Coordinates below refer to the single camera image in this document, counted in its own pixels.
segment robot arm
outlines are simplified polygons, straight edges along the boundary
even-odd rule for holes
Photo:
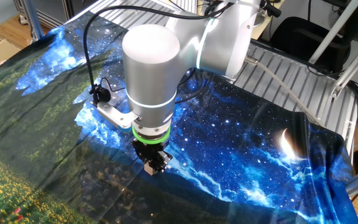
[[[106,102],[99,102],[97,107],[121,130],[132,129],[132,145],[151,175],[163,172],[172,158],[164,148],[169,141],[177,86],[186,71],[196,67],[236,78],[242,67],[261,3],[235,2],[217,18],[171,18],[165,27],[142,25],[129,29],[124,36],[123,61],[131,112],[123,114]]]

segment blue cloth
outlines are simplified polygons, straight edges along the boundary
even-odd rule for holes
[[[81,43],[90,16],[52,30],[20,53],[32,56],[26,59],[28,69],[12,78],[15,100],[4,106],[25,112],[0,139],[0,150],[9,154],[12,147],[21,149],[15,155],[23,156],[7,163],[26,173],[28,181],[96,221],[358,223],[344,187],[352,167],[340,135],[202,70],[178,87],[180,100],[213,75],[207,91],[175,107],[166,148],[173,160],[163,174],[146,174],[130,145],[133,135],[117,130],[90,103]],[[125,87],[125,32],[102,18],[89,32],[96,82],[106,77],[113,89]],[[23,66],[14,63],[20,54],[0,68],[0,81],[5,71]],[[125,91],[112,93],[110,103],[128,111]],[[47,119],[35,119],[50,113]],[[31,132],[29,140],[15,127],[38,127],[42,137]],[[5,143],[7,136],[15,144]],[[49,157],[38,159],[34,152],[31,159],[25,156],[27,149],[44,145]],[[70,150],[59,157],[62,145]],[[34,161],[45,163],[37,175],[30,171],[39,166]]]

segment black chair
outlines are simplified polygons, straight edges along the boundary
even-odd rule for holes
[[[270,45],[296,58],[308,61],[328,30],[299,17],[285,19],[274,32]],[[343,36],[336,36],[315,65],[328,72],[340,72],[349,57],[351,41],[358,36],[358,7],[343,27]]]

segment green led ring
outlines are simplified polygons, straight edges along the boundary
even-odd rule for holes
[[[132,126],[132,133],[134,134],[135,138],[137,140],[139,140],[140,142],[144,143],[144,144],[160,144],[161,142],[165,142],[165,140],[167,140],[169,138],[169,134],[171,133],[171,127],[168,128],[167,133],[160,139],[156,139],[156,140],[149,140],[149,139],[144,139],[142,137],[140,137],[136,131],[135,128]]]

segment white tube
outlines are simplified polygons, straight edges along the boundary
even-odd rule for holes
[[[290,96],[300,105],[303,112],[305,112],[310,118],[312,118],[315,123],[324,127],[322,122],[302,103],[301,100],[299,100],[298,97],[296,97],[296,95],[291,91],[289,87],[286,86],[286,84],[284,84],[284,82],[281,81],[281,79],[279,79],[272,71],[270,71],[265,65],[261,64],[260,62],[256,62],[256,65],[265,70],[265,72],[268,73],[274,80],[278,81],[281,87],[283,87],[284,90],[287,91],[287,93],[289,93]]]

